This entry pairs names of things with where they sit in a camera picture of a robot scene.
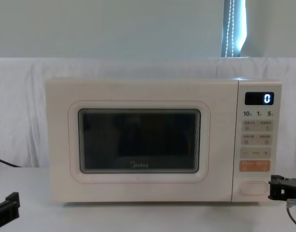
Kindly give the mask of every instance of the microwave oven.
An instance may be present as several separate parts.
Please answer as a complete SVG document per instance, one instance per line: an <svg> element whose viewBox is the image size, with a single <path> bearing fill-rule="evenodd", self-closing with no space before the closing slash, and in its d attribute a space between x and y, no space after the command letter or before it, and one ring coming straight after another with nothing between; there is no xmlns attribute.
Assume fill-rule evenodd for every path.
<svg viewBox="0 0 296 232"><path fill-rule="evenodd" d="M259 202L281 83L54 78L45 84L58 202Z"/></svg>

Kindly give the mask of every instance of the window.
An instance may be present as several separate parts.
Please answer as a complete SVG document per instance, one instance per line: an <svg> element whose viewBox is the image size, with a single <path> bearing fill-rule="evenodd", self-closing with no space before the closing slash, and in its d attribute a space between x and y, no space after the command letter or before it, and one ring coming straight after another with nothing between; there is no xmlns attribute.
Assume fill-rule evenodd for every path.
<svg viewBox="0 0 296 232"><path fill-rule="evenodd" d="M222 57L239 57L247 37L245 0L224 0Z"/></svg>

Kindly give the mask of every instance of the digital display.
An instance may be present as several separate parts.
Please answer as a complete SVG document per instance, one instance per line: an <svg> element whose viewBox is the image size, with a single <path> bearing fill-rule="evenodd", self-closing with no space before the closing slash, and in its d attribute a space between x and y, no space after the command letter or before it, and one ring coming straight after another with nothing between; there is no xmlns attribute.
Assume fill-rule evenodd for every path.
<svg viewBox="0 0 296 232"><path fill-rule="evenodd" d="M245 105L272 105L273 103L273 92L247 92L245 95Z"/></svg>
<svg viewBox="0 0 296 232"><path fill-rule="evenodd" d="M84 173L194 173L198 170L197 109L81 109Z"/></svg>

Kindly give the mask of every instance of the white table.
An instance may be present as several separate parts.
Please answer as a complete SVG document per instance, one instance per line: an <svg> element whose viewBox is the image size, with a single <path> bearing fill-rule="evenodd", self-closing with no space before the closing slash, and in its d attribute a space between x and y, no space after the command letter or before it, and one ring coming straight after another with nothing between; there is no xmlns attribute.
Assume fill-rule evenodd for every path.
<svg viewBox="0 0 296 232"><path fill-rule="evenodd" d="M0 202L13 191L20 218L0 232L296 231L285 202L60 204L50 200L48 169L0 167ZM296 218L296 208L291 212Z"/></svg>

